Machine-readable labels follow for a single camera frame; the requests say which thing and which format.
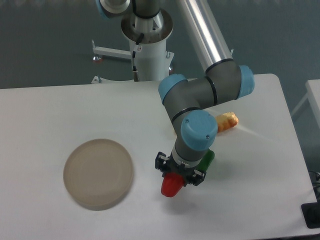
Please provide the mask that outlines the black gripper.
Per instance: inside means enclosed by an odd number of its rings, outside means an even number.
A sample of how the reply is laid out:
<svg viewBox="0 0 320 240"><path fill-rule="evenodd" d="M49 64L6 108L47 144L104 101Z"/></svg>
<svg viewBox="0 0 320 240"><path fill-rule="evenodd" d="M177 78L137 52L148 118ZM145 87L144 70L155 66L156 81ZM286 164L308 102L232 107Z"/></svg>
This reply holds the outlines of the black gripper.
<svg viewBox="0 0 320 240"><path fill-rule="evenodd" d="M183 177L184 186L201 184L206 177L207 172L197 170L196 167L187 167L185 164L177 164L174 157L166 156L163 152L158 152L155 158L155 168L163 173L163 177L167 173L176 173Z"/></svg>

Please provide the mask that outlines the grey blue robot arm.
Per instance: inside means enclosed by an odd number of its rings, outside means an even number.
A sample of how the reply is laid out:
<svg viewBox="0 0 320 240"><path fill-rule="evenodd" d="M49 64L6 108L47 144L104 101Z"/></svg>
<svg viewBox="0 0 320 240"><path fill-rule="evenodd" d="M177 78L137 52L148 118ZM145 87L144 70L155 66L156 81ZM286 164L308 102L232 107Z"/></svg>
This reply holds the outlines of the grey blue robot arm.
<svg viewBox="0 0 320 240"><path fill-rule="evenodd" d="M95 4L101 16L122 18L133 79L159 81L160 99L177 135L171 154L159 152L155 158L162 185L199 185L210 165L205 156L218 132L217 121L207 108L251 94L255 87L252 71L234 61L205 0L177 2L205 72L194 80L169 73L166 40L173 21L158 0L98 0Z"/></svg>

